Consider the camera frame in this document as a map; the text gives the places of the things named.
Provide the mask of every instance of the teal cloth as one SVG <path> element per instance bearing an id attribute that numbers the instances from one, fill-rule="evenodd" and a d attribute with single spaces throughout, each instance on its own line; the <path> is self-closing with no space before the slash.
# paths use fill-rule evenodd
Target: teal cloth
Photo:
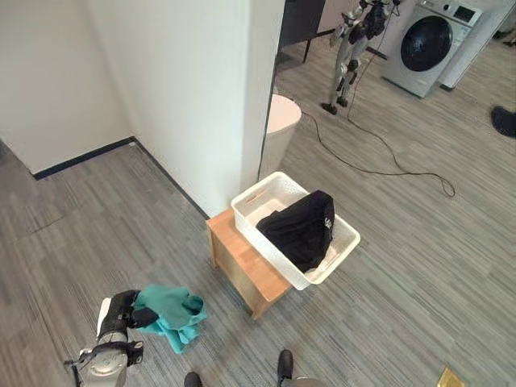
<path id="1" fill-rule="evenodd" d="M 138 330 L 166 336 L 176 353 L 182 353 L 185 345 L 199 336 L 198 324 L 206 318 L 202 298 L 191 296 L 184 286 L 147 286 L 139 292 L 134 307 L 147 307 L 158 314 L 154 323 Z"/>

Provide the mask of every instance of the basket handle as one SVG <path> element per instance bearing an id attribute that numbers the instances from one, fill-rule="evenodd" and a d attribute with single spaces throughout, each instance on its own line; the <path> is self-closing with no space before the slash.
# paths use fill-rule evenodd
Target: basket handle
<path id="1" fill-rule="evenodd" d="M 249 204 L 251 202 L 254 202 L 257 198 L 259 198 L 261 195 L 265 194 L 265 192 L 267 192 L 266 189 L 263 189 L 261 190 L 260 192 L 258 193 L 255 193 L 254 195 L 252 195 L 250 198 L 248 198 L 246 201 L 245 201 L 245 204 Z"/>

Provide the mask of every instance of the wooden stool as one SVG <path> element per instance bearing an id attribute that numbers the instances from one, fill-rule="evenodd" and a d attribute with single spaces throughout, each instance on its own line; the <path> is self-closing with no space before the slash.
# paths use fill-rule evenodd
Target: wooden stool
<path id="1" fill-rule="evenodd" d="M 233 209 L 207 220 L 213 265 L 220 267 L 256 320 L 292 286 L 236 230 Z"/>

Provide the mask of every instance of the white plastic basket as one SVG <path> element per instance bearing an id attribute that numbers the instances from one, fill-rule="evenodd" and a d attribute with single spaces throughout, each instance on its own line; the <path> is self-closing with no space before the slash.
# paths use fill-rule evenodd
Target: white plastic basket
<path id="1" fill-rule="evenodd" d="M 282 172 L 267 176 L 231 201 L 235 225 L 266 260 L 297 290 L 321 284 L 360 242 L 360 234 L 335 215 L 334 234 L 321 264 L 306 273 L 299 270 L 258 229 L 256 224 L 273 211 L 281 211 L 305 197 L 308 192 Z"/>

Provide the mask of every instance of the washing machine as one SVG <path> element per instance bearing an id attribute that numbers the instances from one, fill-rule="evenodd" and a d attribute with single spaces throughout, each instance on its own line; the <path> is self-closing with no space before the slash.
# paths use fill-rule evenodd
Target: washing machine
<path id="1" fill-rule="evenodd" d="M 384 78 L 424 98 L 482 11 L 454 0 L 421 0 L 385 67 Z"/>

